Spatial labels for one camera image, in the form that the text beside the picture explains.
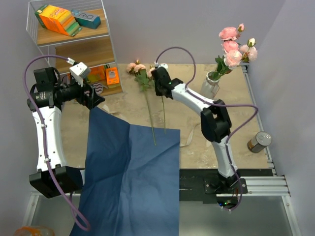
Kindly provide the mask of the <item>peach rose stem short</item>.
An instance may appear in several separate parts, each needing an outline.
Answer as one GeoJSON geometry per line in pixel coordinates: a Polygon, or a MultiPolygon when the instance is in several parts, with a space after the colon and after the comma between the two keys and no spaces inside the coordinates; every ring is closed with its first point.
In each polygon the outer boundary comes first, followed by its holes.
{"type": "MultiPolygon", "coordinates": [[[[147,73],[148,78],[149,78],[150,89],[152,89],[153,91],[155,91],[155,82],[152,76],[152,71],[154,70],[154,68],[155,67],[152,64],[150,64],[149,72],[147,73]]],[[[163,129],[164,129],[164,132],[166,133],[165,103],[162,96],[161,96],[161,102],[162,102],[162,111],[163,111],[163,129]]]]}

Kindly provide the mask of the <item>peach rose stem long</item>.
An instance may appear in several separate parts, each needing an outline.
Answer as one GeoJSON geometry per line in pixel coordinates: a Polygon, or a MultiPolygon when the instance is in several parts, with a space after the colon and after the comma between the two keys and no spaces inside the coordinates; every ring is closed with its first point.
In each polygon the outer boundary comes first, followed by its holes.
{"type": "Polygon", "coordinates": [[[154,145],[156,146],[157,144],[156,144],[153,119],[152,119],[152,112],[151,112],[151,107],[148,100],[148,89],[151,89],[153,87],[152,80],[148,76],[146,66],[141,64],[138,60],[136,60],[135,62],[129,63],[126,66],[126,71],[127,73],[133,74],[135,76],[134,80],[138,83],[140,91],[143,92],[144,94],[147,109],[148,109],[148,114],[149,114],[153,142],[154,142],[154,145]]]}

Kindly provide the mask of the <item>pink rose stem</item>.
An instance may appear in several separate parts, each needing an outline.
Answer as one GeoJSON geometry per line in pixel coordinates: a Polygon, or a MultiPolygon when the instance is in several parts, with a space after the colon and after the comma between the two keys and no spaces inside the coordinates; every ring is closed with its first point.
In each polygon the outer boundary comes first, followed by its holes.
{"type": "Polygon", "coordinates": [[[217,67],[211,75],[213,81],[219,80],[223,75],[230,73],[240,64],[243,54],[241,53],[240,46],[236,40],[240,38],[241,33],[244,30],[244,24],[240,24],[237,28],[225,27],[219,33],[224,55],[222,57],[218,56],[215,58],[217,67]]]}
{"type": "Polygon", "coordinates": [[[235,41],[225,41],[223,43],[224,64],[230,69],[240,65],[240,63],[249,63],[256,60],[258,51],[255,47],[256,39],[251,38],[247,44],[239,46],[235,41]]]}

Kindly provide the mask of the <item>blue wrapping paper sheet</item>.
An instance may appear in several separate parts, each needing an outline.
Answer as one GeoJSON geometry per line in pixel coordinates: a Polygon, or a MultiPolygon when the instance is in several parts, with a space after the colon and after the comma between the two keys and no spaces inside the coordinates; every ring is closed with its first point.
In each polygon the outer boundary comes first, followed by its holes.
{"type": "Polygon", "coordinates": [[[90,223],[73,236],[177,236],[180,131],[133,125],[90,111],[79,210],[90,223]]]}

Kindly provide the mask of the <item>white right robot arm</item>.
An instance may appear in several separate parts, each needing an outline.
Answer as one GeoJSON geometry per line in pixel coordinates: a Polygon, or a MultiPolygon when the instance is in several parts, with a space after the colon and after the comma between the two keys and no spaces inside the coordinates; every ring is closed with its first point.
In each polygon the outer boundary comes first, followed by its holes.
{"type": "Polygon", "coordinates": [[[157,96],[178,101],[200,116],[201,132],[204,138],[211,142],[218,162],[218,173],[222,178],[219,187],[222,192],[231,193],[237,187],[235,179],[240,175],[232,156],[229,141],[232,123],[225,103],[201,96],[177,78],[170,79],[165,64],[157,65],[151,74],[155,81],[157,96]]]}

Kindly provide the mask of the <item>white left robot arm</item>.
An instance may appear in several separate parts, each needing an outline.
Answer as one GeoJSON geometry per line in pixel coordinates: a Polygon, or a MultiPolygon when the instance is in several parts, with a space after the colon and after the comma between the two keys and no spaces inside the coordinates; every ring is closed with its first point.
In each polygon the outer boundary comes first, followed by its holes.
{"type": "Polygon", "coordinates": [[[91,110],[105,100],[85,81],[91,70],[84,63],[75,63],[69,71],[67,84],[61,81],[54,67],[35,70],[36,83],[29,90],[31,98],[27,100],[38,140],[36,173],[29,176],[29,181],[46,198],[60,195],[56,184],[65,193],[79,191],[84,185],[83,169],[70,167],[65,160],[61,136],[63,105],[76,100],[91,110]]]}

